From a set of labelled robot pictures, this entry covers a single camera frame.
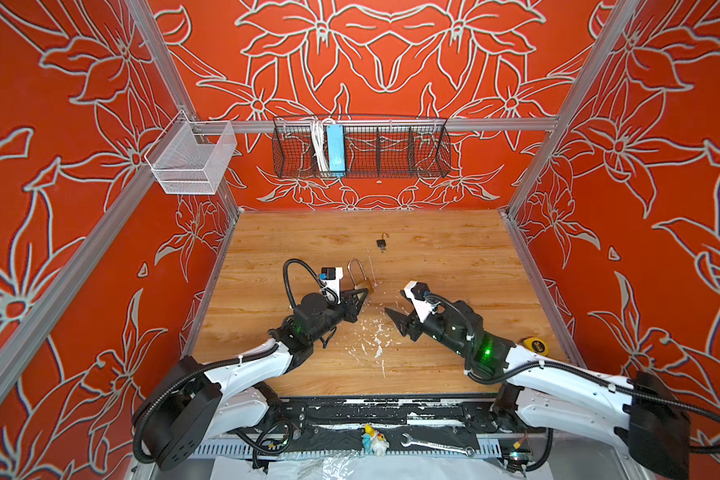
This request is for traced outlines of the brass padlock with steel shackle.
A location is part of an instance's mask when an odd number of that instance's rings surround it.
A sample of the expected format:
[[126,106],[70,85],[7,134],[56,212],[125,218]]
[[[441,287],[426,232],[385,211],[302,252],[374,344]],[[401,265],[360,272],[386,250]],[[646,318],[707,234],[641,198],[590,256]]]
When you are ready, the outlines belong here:
[[351,259],[347,264],[347,271],[355,289],[367,289],[369,293],[373,292],[374,283],[367,276],[361,260],[358,258]]

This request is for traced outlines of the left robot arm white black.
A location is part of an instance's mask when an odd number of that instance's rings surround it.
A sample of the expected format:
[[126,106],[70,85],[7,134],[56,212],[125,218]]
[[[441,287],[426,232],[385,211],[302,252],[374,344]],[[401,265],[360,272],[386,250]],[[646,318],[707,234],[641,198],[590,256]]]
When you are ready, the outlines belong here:
[[132,416],[132,451],[141,464],[170,470],[209,438],[256,427],[278,398],[267,380],[299,368],[342,323],[357,321],[370,290],[344,290],[340,267],[315,271],[298,258],[282,267],[290,307],[267,340],[231,358],[201,364],[182,357]]

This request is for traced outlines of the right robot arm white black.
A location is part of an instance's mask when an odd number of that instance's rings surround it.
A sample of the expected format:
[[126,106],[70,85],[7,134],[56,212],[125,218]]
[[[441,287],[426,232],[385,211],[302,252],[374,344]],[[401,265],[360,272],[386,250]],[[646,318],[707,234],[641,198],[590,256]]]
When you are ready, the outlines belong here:
[[655,376],[597,373],[484,330],[465,302],[409,294],[413,309],[386,309],[402,336],[434,339],[464,361],[465,375],[498,386],[495,417],[508,428],[562,431],[613,447],[667,479],[686,479],[692,455],[720,454],[720,415],[679,401]]

